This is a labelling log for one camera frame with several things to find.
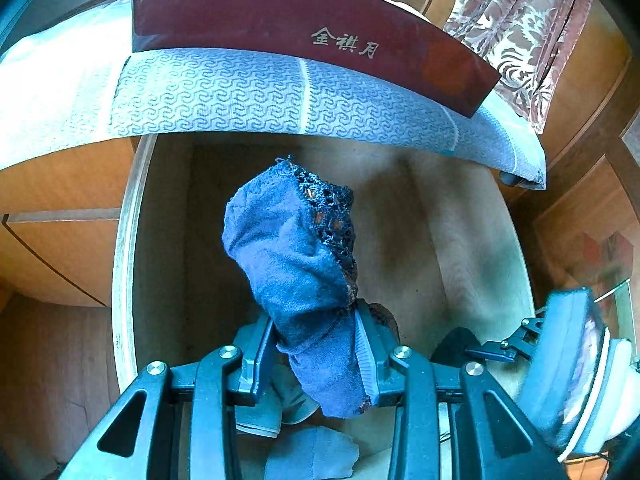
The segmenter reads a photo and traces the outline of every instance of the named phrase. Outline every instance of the wooden wall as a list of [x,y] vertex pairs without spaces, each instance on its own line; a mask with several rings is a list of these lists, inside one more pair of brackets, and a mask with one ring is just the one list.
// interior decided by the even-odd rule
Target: wooden wall
[[0,281],[0,313],[4,310],[9,303],[9,300],[14,295],[14,288],[7,282]]
[[[632,340],[640,329],[640,168],[622,137],[635,128],[639,88],[640,62],[628,58],[596,110],[549,161],[547,190],[509,201],[537,306],[555,288],[586,285],[599,295],[630,279],[633,301],[607,300],[601,311],[614,335],[620,329]],[[543,139],[547,134],[555,131],[545,129]],[[544,145],[551,152],[562,142],[556,136]]]
[[619,28],[598,0],[556,87],[540,142],[548,167],[584,132],[616,86],[631,51]]
[[0,448],[25,480],[40,480],[120,395],[111,309],[15,294],[0,314],[0,370]]
[[606,478],[608,469],[607,461],[596,456],[569,460],[566,463],[569,480],[602,480]]

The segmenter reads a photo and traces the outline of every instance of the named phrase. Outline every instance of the brown patterned curtain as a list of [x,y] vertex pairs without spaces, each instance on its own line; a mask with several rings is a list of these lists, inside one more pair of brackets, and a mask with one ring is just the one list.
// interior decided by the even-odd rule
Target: brown patterned curtain
[[444,26],[502,76],[495,90],[541,134],[592,0],[456,0]]

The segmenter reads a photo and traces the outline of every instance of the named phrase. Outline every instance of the blue fabric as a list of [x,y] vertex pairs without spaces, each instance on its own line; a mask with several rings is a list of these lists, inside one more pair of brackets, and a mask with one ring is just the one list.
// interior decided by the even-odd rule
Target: blue fabric
[[[319,237],[318,208],[296,168],[284,160],[242,186],[226,206],[222,241],[273,319],[278,348],[302,389],[326,416],[349,418],[366,398],[354,353],[352,290],[332,246]],[[344,221],[350,205],[323,211],[322,220]]]
[[365,140],[474,160],[544,189],[538,136],[517,120],[507,124],[496,116],[515,116],[497,95],[466,118],[340,66],[268,52],[173,48],[131,54],[118,82],[110,132],[270,132]]

